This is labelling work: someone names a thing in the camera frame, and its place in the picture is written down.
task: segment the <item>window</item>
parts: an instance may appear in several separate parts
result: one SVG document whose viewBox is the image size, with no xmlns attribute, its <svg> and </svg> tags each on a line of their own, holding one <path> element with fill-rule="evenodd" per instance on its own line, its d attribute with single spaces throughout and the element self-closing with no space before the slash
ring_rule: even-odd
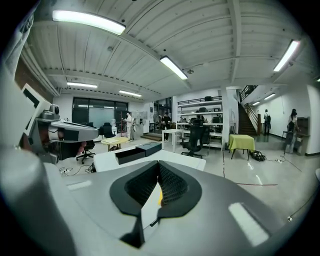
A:
<svg viewBox="0 0 320 256">
<path fill-rule="evenodd" d="M 112 119 L 121 121 L 128 111 L 128 103 L 103 99 L 74 98 L 72 122 L 77 124 L 93 123 L 99 128 L 104 123 L 111 123 Z"/>
</svg>

